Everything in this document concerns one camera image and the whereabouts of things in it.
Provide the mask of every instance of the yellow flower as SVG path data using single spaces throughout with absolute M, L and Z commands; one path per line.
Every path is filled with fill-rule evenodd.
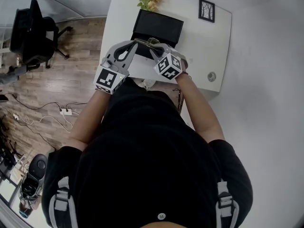
M 157 10 L 156 2 L 154 2 L 154 1 L 148 2 L 148 10 L 155 12 Z

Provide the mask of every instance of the black t-shirt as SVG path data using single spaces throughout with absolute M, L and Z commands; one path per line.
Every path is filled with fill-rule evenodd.
M 78 227 L 134 227 L 162 221 L 216 227 L 221 178 L 240 206 L 239 226 L 252 204 L 248 175 L 232 146 L 207 143 L 174 106 L 148 95 L 110 107 L 96 138 L 81 152 L 63 147 L 49 155 L 42 208 L 69 176 Z

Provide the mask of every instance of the wooden floor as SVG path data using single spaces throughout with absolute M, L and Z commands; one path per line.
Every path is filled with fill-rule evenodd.
M 60 29 L 72 26 L 71 32 L 66 32 L 59 40 L 59 48 L 70 55 L 64 60 L 55 53 L 50 60 L 50 69 L 40 66 L 34 72 L 28 72 L 21 76 L 19 81 L 0 87 L 5 93 L 13 93 L 23 104 L 38 108 L 50 102 L 58 102 L 61 107 L 71 102 L 86 103 L 95 92 L 93 79 L 99 64 L 100 48 L 106 19 L 80 19 L 59 23 Z M 10 65 L 16 65 L 16 55 L 13 53 L 4 54 L 2 69 L 0 72 L 7 72 Z M 176 85 L 157 82 L 152 90 L 162 90 L 169 95 L 173 102 L 178 104 L 178 91 L 172 91 Z M 33 120 L 39 121 L 43 116 L 50 115 L 56 118 L 68 131 L 72 126 L 67 123 L 59 113 L 56 104 L 49 104 L 39 110 L 30 110 L 19 104 L 11 95 L 7 95 L 9 102 L 0 104 L 0 112 L 6 114 L 4 123 L 9 128 L 6 134 L 13 142 L 17 142 L 17 151 L 24 154 L 31 151 L 31 156 L 37 153 L 47 153 L 53 148 L 58 149 L 64 145 L 68 132 L 64 130 L 54 119 L 46 117 L 40 123 L 26 124 L 21 118 L 30 123 Z M 73 111 L 81 113 L 85 105 L 69 105 Z M 11 114 L 20 116 L 19 123 L 28 125 L 35 133 L 26 126 L 20 126 L 7 113 L 5 107 Z M 66 116 L 72 124 L 77 114 Z

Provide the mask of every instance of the picture frame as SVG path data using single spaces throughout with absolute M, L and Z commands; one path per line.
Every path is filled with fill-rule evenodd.
M 199 19 L 215 22 L 215 4 L 206 0 L 199 0 Z

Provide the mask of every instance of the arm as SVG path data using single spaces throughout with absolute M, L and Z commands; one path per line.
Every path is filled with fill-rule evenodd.
M 192 79 L 180 74 L 176 82 L 184 95 L 195 131 L 208 143 L 215 139 L 225 140 L 217 117 Z
M 101 123 L 111 95 L 96 90 L 84 110 L 78 116 L 69 135 L 67 146 L 83 151 L 90 143 L 96 129 Z

